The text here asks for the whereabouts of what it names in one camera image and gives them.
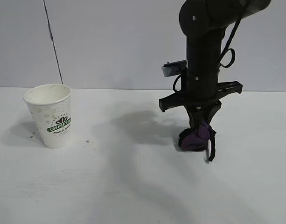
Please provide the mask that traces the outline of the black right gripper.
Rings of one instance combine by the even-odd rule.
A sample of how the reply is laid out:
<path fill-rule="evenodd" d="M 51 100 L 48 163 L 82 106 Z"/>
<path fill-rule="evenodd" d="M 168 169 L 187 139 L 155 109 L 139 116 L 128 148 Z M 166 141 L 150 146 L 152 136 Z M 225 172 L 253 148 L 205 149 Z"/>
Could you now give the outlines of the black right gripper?
<path fill-rule="evenodd" d="M 159 100 L 159 108 L 162 112 L 168 109 L 185 106 L 189 116 L 190 128 L 199 128 L 202 121 L 202 110 L 200 107 L 211 104 L 206 110 L 206 121 L 210 123 L 214 115 L 221 109 L 222 103 L 218 100 L 232 94 L 242 93 L 243 85 L 234 82 L 205 82 L 195 80 L 192 86 L 185 90 L 175 91 L 173 94 Z"/>

